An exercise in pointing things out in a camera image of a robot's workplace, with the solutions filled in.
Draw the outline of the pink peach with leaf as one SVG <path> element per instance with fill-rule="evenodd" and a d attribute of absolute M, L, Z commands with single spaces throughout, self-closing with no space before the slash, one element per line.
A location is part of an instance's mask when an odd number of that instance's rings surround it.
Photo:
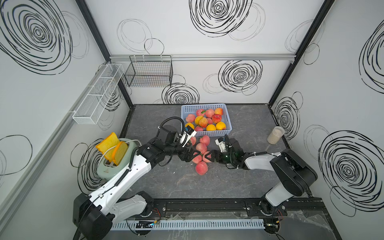
<path fill-rule="evenodd" d="M 191 137 L 190 141 L 191 141 L 192 145 L 194 146 L 197 142 L 197 139 L 196 139 L 196 137 Z"/>

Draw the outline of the light blue plastic basket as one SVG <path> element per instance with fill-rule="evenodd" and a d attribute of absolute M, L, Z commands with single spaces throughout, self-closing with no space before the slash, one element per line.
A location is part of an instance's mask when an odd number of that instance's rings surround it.
<path fill-rule="evenodd" d="M 197 104 L 197 105 L 182 105 L 181 106 L 181 118 L 184 119 L 184 122 L 186 123 L 185 118 L 189 114 L 196 114 L 196 111 L 199 109 L 216 109 L 216 108 L 222 108 L 224 115 L 222 116 L 222 122 L 226 124 L 225 130 L 220 131 L 199 131 L 196 134 L 196 137 L 201 137 L 204 135 L 208 135 L 210 137 L 223 137 L 225 134 L 229 134 L 232 131 L 232 123 L 230 120 L 230 115 L 228 108 L 226 104 Z"/>

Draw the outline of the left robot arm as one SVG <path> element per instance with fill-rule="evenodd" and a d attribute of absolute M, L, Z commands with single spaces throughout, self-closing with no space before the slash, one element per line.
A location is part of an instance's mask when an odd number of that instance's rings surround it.
<path fill-rule="evenodd" d="M 159 126 L 157 135 L 134 150 L 129 163 L 108 182 L 88 195 L 78 195 L 73 205 L 74 239 L 101 240 L 114 224 L 135 215 L 150 214 L 153 199 L 145 192 L 123 201 L 121 197 L 166 156 L 177 155 L 184 162 L 196 157 L 197 151 L 188 143 L 195 135 L 196 131 L 189 126 L 181 134 L 172 126 Z"/>

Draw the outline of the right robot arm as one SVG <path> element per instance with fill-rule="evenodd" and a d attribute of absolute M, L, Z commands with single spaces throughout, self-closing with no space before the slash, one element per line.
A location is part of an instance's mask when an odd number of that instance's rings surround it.
<path fill-rule="evenodd" d="M 271 216 L 283 202 L 308 192 L 318 179 L 316 171 L 291 149 L 278 153 L 244 152 L 239 142 L 227 135 L 215 143 L 219 149 L 205 154 L 213 163 L 224 164 L 231 170 L 266 170 L 276 173 L 280 182 L 264 194 L 258 203 L 259 209 L 266 216 Z"/>

